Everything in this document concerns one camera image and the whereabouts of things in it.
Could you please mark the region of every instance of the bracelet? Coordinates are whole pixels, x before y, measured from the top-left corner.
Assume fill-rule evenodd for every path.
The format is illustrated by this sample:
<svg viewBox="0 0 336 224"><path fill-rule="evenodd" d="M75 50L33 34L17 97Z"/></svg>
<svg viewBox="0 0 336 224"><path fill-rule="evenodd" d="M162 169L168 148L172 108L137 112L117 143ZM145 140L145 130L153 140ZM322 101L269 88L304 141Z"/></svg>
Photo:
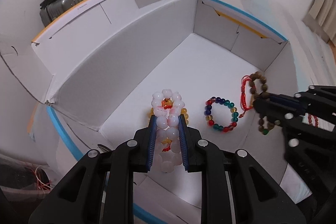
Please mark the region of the bracelet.
<svg viewBox="0 0 336 224"><path fill-rule="evenodd" d="M228 127L220 126L214 122L213 116L211 115L211 109L213 103L225 105L230 109L232 113L232 119ZM237 126L239 114L237 112L237 108L235 107L234 103L230 102L229 100L225 100L224 98L211 97L211 99L207 100L205 104L206 104L204 111L205 119L208 121L208 125L213 127L214 130L223 131L224 133L226 133L228 131L232 131Z"/></svg>
<svg viewBox="0 0 336 224"><path fill-rule="evenodd" d="M182 164L181 147L179 143L179 115L183 114L186 124L189 115L182 97L178 92L172 93L171 90L163 90L153 94L152 109L149 118L155 115L156 118L156 143L154 148L153 162L160 164L161 171L171 173L175 166Z"/></svg>
<svg viewBox="0 0 336 224"><path fill-rule="evenodd" d="M267 92L268 85L266 84L266 82L267 82L266 77L263 76L260 71L257 71L255 73L251 74L249 76L249 79L250 79L249 85L251 87L250 92L253 95L253 98L257 99L260 96L263 99L268 99L269 98L269 93ZM261 82L262 93L260 93L260 94L257 93L257 89L256 89L255 84L254 84L254 81L256 79L259 79L260 82ZM274 128L275 124L273 124L271 122L267 122L267 128L265 128L264 123L265 123L264 116L260 115L260 120L258 121L258 124L259 124L258 130L263 135L267 135Z"/></svg>
<svg viewBox="0 0 336 224"><path fill-rule="evenodd" d="M315 127L319 127L319 119L317 118L317 116L313 115L314 120L315 120ZM308 114L308 123L312 126L313 122L311 120L311 114Z"/></svg>
<svg viewBox="0 0 336 224"><path fill-rule="evenodd" d="M253 109L253 105L252 105L252 100L253 97L251 97L251 105L249 107L247 107L246 105L246 95L245 95L245 86L247 82L250 82L251 79L248 75L245 75L242 79L241 79L241 96L240 96L240 107L242 110L244 110L244 112L242 114L239 115L239 118L244 117L246 111Z"/></svg>

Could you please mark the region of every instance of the metal screw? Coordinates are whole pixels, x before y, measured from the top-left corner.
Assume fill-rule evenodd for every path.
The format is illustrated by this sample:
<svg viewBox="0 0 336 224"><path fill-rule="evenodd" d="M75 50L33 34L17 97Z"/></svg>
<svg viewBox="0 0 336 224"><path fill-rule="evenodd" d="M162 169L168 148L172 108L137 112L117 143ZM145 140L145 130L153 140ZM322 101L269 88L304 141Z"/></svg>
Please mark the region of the metal screw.
<svg viewBox="0 0 336 224"><path fill-rule="evenodd" d="M247 152L243 149L238 150L237 154L239 157L242 157L242 158L245 158L247 156Z"/></svg>
<svg viewBox="0 0 336 224"><path fill-rule="evenodd" d="M288 145L290 147L296 147L296 146L299 145L299 140L298 139L291 139L291 140L289 140Z"/></svg>
<svg viewBox="0 0 336 224"><path fill-rule="evenodd" d="M97 150L90 150L87 155L90 157L90 158L94 158L98 155L98 151Z"/></svg>
<svg viewBox="0 0 336 224"><path fill-rule="evenodd" d="M290 120L290 119L292 119L294 117L294 115L292 114L292 113L287 113L287 114L285 114L285 119L287 119L287 120Z"/></svg>
<svg viewBox="0 0 336 224"><path fill-rule="evenodd" d="M199 146L203 146L203 147L209 144L207 140L199 140L197 143Z"/></svg>
<svg viewBox="0 0 336 224"><path fill-rule="evenodd" d="M136 140L129 140L128 142L127 142L127 146L129 146L129 147L134 147L134 146L136 146L138 144L138 142L136 141Z"/></svg>

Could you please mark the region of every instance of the beige curtain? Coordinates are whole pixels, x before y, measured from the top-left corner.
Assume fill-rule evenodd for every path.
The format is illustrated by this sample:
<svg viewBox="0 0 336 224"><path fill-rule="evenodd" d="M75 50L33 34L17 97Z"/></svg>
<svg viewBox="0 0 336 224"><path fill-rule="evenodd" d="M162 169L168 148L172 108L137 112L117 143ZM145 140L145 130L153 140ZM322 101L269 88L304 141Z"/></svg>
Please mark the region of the beige curtain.
<svg viewBox="0 0 336 224"><path fill-rule="evenodd" d="M315 0L303 22L325 42L336 45L336 0Z"/></svg>

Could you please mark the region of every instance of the red string bracelet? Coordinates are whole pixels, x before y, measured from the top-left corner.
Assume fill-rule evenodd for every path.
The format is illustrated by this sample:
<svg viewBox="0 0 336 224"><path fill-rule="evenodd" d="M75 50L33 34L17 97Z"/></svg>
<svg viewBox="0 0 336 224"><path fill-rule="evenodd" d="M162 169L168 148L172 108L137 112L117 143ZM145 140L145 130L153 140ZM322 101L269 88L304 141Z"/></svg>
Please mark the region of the red string bracelet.
<svg viewBox="0 0 336 224"><path fill-rule="evenodd" d="M252 106L247 107L246 104L246 94L245 94L245 86L246 83L251 81L250 76L249 75L245 75L243 76L243 78L241 79L241 96L240 96L240 107L242 108L242 110L244 110L244 112L242 114L239 115L239 118L244 117L244 114L246 111L253 109Z"/></svg>
<svg viewBox="0 0 336 224"><path fill-rule="evenodd" d="M311 114L308 114L308 122L312 126L313 122L312 122L311 116L312 116ZM315 120L315 127L318 127L319 126L319 119L315 115L313 115L313 117L314 117L314 120Z"/></svg>

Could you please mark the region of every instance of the brown beaded bracelet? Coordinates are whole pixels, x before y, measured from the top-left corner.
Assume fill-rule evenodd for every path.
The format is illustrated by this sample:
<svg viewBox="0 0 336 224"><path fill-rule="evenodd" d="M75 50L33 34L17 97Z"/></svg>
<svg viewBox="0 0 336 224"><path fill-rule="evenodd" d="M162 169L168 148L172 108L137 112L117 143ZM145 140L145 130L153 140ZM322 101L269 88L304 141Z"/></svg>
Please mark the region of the brown beaded bracelet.
<svg viewBox="0 0 336 224"><path fill-rule="evenodd" d="M250 92L253 95L253 98L257 99L257 98L261 97L262 99L268 99L269 98L269 93L267 92L268 85L266 84L266 82L267 82L266 77L263 76L260 71L257 71L255 73L251 74L249 76L249 78L251 79L251 81L249 81L249 85L251 87ZM259 79L259 81L261 83L262 93L260 93L260 94L257 93L257 89L256 89L255 84L254 84L254 81L256 79ZM260 116L260 120L258 121L258 124L259 124L258 130L262 134L267 135L269 133L269 131L271 131L274 128L274 124L271 123L271 122L267 122L267 128L265 128L263 118L264 117Z"/></svg>

